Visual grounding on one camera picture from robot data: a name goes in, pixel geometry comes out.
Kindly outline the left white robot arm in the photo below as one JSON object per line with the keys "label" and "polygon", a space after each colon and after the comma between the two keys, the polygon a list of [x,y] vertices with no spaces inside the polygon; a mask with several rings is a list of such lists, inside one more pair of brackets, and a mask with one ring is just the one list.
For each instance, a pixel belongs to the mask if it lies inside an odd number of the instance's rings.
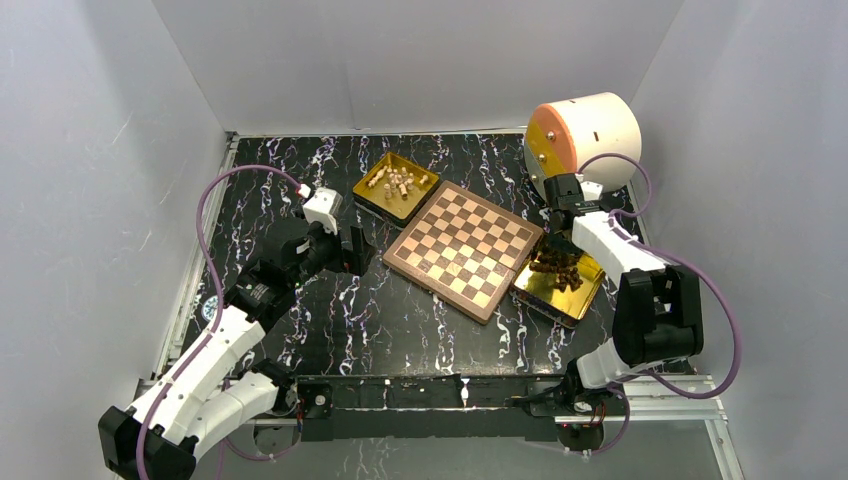
{"label": "left white robot arm", "polygon": [[98,422],[106,467],[122,479],[188,479],[198,460],[254,417],[298,410],[298,380],[263,360],[223,381],[295,305],[296,292],[328,271],[362,276],[375,248],[359,226],[350,247],[317,221],[296,219],[292,235],[262,249],[219,295],[215,317],[190,349],[131,405],[109,408]]}

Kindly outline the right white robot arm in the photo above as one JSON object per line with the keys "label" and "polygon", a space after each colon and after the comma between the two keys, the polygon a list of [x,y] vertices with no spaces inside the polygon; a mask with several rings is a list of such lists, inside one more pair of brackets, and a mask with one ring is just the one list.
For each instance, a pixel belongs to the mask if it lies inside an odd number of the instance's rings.
{"label": "right white robot arm", "polygon": [[574,173],[544,182],[550,240],[588,254],[617,292],[610,339],[570,361],[560,386],[559,397],[577,414],[598,406],[607,386],[704,346],[698,276],[644,250],[587,192]]}

